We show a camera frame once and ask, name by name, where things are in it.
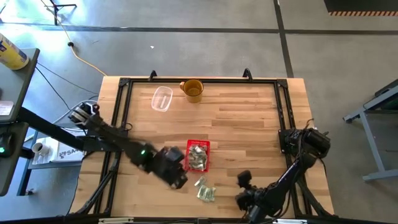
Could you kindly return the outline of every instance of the concrete floor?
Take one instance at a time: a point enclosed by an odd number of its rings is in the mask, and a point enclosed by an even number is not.
[[[74,2],[78,4],[76,9],[60,11],[66,24],[277,29],[272,0]],[[322,0],[279,2],[286,29],[398,29],[398,17],[330,17]],[[37,24],[53,22],[51,14],[36,0],[10,0],[1,19]],[[73,57],[63,32],[15,24],[0,26],[0,32],[21,48],[39,48],[39,62],[71,82],[99,91],[101,74]],[[80,56],[109,75],[149,75],[156,70],[159,75],[236,77],[249,67],[255,77],[286,77],[279,34],[69,34]],[[330,132],[332,148],[325,162],[335,213],[341,217],[380,222],[398,220],[398,178],[362,181],[362,175],[376,171],[376,164],[360,123],[345,124],[341,119],[397,78],[396,40],[396,35],[287,35],[294,76],[305,79],[315,124],[320,130]],[[69,106],[93,95],[73,86],[64,88],[68,84],[63,80],[41,71]],[[66,111],[38,73],[33,77],[24,106],[49,121]],[[0,219],[66,214],[74,195],[78,167],[35,170],[28,188],[34,188],[36,194],[15,197],[23,165],[21,159],[11,190],[0,198],[0,204],[13,205],[0,210]]]

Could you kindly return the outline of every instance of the wooden table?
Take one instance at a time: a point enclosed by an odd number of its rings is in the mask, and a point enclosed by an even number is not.
[[[99,93],[101,116],[109,124],[119,78],[104,77]],[[296,126],[303,128],[312,118],[304,81],[299,78],[287,81]],[[155,111],[150,105],[156,88],[161,85],[174,91],[166,112]],[[253,176],[251,183],[266,187],[286,171],[277,135],[280,124],[272,85],[206,83],[202,101],[192,104],[186,101],[178,83],[135,83],[127,121],[133,126],[129,135],[150,140],[158,149],[178,146],[185,152],[187,139],[209,140],[210,170],[205,176],[207,186],[216,187],[215,202],[197,199],[193,185],[200,173],[189,172],[182,189],[171,190],[152,174],[139,171],[123,154],[112,217],[240,218],[243,212],[239,211],[234,196],[242,189],[236,184],[236,175],[249,169]],[[77,211],[98,186],[103,157],[103,153],[97,152],[83,161],[71,212]],[[314,196],[333,213],[322,164],[317,162],[307,171],[306,178]],[[290,204],[285,217],[293,216]]]

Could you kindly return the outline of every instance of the red plastic basket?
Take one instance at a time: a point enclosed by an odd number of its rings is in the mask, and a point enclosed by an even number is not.
[[[191,169],[189,167],[189,159],[188,159],[188,153],[189,153],[189,147],[193,144],[196,144],[198,146],[207,146],[207,162],[206,162],[206,169],[205,170],[195,170]],[[185,151],[185,170],[187,171],[195,171],[195,172],[208,172],[209,171],[209,162],[210,162],[210,142],[209,141],[202,141],[202,140],[192,140],[189,139],[187,142],[187,150]]]

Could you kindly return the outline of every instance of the black clamp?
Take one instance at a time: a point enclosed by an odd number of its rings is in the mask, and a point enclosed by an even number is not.
[[[287,80],[286,80],[285,78],[284,78],[284,79],[277,79],[276,82],[277,82],[280,86],[282,86],[283,88],[287,88]]]
[[[129,83],[129,81],[130,81],[130,78],[120,78],[119,79],[119,87],[123,87],[124,85]]]
[[[243,72],[243,78],[246,78],[246,77],[248,77],[249,82],[253,82],[253,77],[251,76],[251,72],[248,68],[245,68],[244,72]]]
[[[156,71],[155,70],[153,70],[151,73],[150,73],[150,75],[149,75],[149,78],[148,78],[148,81],[152,81],[152,79],[154,78],[154,77],[156,77],[157,76],[157,74],[156,74]]]

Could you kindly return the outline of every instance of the food item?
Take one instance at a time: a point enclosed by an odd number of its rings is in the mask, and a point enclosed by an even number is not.
[[[191,169],[204,171],[207,166],[207,146],[192,145],[189,147],[188,163]]]
[[[204,202],[214,202],[215,201],[215,197],[214,197],[215,191],[216,191],[215,187],[206,187],[205,185],[202,185],[199,188],[197,197]]]
[[[205,176],[201,176],[199,180],[195,183],[195,187],[200,188],[203,184],[205,184],[206,178]]]

